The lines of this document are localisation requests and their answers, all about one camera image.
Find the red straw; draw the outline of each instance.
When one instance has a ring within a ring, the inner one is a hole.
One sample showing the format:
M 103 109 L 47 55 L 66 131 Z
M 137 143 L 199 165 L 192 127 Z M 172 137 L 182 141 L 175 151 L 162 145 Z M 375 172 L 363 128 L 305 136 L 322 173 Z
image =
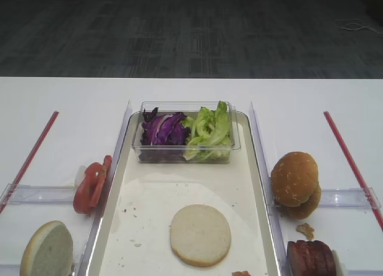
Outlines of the red straw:
M 12 182 L 12 185 L 3 201 L 3 203 L 0 205 L 0 213 L 4 210 L 4 208 L 7 206 L 8 200 L 10 200 L 14 190 L 16 189 L 17 185 L 19 184 L 20 180 L 22 179 L 24 173 L 26 172 L 29 164 L 31 164 L 32 159 L 34 158 L 37 150 L 39 149 L 41 143 L 44 141 L 44 138 L 47 136 L 50 128 L 52 127 L 54 121 L 56 120 L 57 116 L 59 115 L 58 111 L 55 111 L 52 116 L 50 117 L 47 125 L 45 126 L 44 130 L 42 131 L 40 137 L 38 138 L 37 142 L 35 143 L 35 146 L 32 148 L 31 152 L 29 153 L 28 157 L 26 158 L 23 166 L 20 168 L 19 173 L 16 175 L 16 178 Z
M 330 127 L 331 127 L 331 130 L 333 131 L 335 137 L 336 137 L 336 140 L 338 141 L 339 145 L 341 146 L 341 149 L 343 150 L 343 153 L 344 155 L 346 156 L 347 158 L 347 161 L 355 175 L 355 177 L 357 178 L 358 182 L 359 182 L 359 185 L 361 188 L 364 189 L 364 191 L 366 192 L 366 197 L 367 197 L 367 200 L 370 202 L 370 205 L 371 205 L 371 208 L 372 208 L 372 211 L 375 215 L 375 218 L 377 219 L 381 229 L 383 230 L 383 216 L 382 216 L 382 213 L 379 209 L 377 209 L 377 205 L 375 203 L 375 200 L 374 198 L 372 197 L 371 193 L 370 193 L 370 190 L 368 189 L 367 187 L 367 184 L 363 178 L 363 176 L 361 176 L 361 173 L 354 161 L 354 159 L 352 158 L 351 156 L 351 153 L 349 152 L 341 134 L 339 133 L 338 129 L 336 128 L 336 125 L 335 125 L 335 122 L 333 121 L 333 119 L 331 118 L 331 115 L 328 111 L 325 111 L 324 113 L 324 116 L 325 118 L 327 119 L 327 122 L 329 123 Z

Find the food crumb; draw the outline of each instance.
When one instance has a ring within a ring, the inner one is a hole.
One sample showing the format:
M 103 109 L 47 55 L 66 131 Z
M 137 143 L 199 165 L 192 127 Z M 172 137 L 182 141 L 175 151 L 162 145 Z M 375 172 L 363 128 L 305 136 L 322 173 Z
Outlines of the food crumb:
M 306 236 L 307 240 L 311 241 L 314 239 L 313 232 L 315 231 L 314 228 L 312 228 L 307 223 L 298 225 L 296 230 L 300 233 L 302 233 L 304 236 Z

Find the salad container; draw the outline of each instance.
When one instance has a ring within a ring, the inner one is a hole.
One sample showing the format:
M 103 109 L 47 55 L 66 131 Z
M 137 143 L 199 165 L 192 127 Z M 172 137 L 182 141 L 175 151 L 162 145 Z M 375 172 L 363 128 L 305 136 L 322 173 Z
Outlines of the salad container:
M 193 120 L 197 119 L 202 107 L 215 111 L 218 106 L 215 102 L 143 102 L 138 116 L 138 122 L 133 135 L 132 148 L 139 162 L 142 163 L 229 163 L 234 150 L 241 148 L 239 141 L 238 124 L 235 107 L 226 103 L 226 113 L 229 119 L 229 141 L 225 145 L 143 145 L 142 137 L 144 129 L 142 124 L 144 112 L 158 108 L 156 116 L 167 114 L 184 113 Z

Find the sliced meat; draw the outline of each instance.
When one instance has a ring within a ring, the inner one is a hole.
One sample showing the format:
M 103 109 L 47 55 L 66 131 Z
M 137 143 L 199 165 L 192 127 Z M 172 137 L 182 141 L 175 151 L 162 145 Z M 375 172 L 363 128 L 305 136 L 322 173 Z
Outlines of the sliced meat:
M 310 253 L 307 242 L 304 240 L 298 240 L 297 245 L 302 253 L 303 259 L 305 260 L 308 275 L 315 275 L 317 267 L 315 266 L 315 260 L 313 255 Z
M 287 258 L 294 276 L 310 276 L 307 272 L 306 262 L 302 256 L 299 244 L 293 241 L 288 242 Z
M 251 276 L 251 275 L 247 271 L 244 271 L 244 272 L 237 271 L 237 272 L 233 272 L 232 276 Z
M 326 260 L 327 276 L 336 276 L 335 260 L 330 247 L 319 240 L 315 240 L 314 242 L 316 242 L 317 245 L 320 245 L 322 248 L 322 252 Z
M 315 266 L 317 267 L 316 275 L 327 276 L 326 259 L 324 258 L 321 244 L 308 241 L 307 245 L 309 247 L 310 254 L 314 257 Z

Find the sliced tomato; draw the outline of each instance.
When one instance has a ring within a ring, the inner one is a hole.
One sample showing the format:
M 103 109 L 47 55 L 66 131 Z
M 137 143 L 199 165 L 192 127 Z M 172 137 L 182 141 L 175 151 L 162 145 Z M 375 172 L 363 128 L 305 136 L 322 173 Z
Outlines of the sliced tomato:
M 101 163 L 93 162 L 85 169 L 85 175 L 96 175 L 102 168 Z
M 91 177 L 85 177 L 83 182 L 77 188 L 76 194 L 73 199 L 73 208 L 77 213 L 90 214 L 92 208 L 89 206 L 90 197 L 93 193 L 92 185 L 95 181 Z
M 102 165 L 94 162 L 85 170 L 85 179 L 73 199 L 73 207 L 77 213 L 90 214 L 97 206 L 111 163 L 112 157 L 107 155 Z
M 105 180 L 107 179 L 108 170 L 112 164 L 112 157 L 110 155 L 105 156 L 102 164 L 102 169 L 98 174 L 98 182 L 90 200 L 90 206 L 96 207 L 101 196 L 102 188 L 104 187 Z

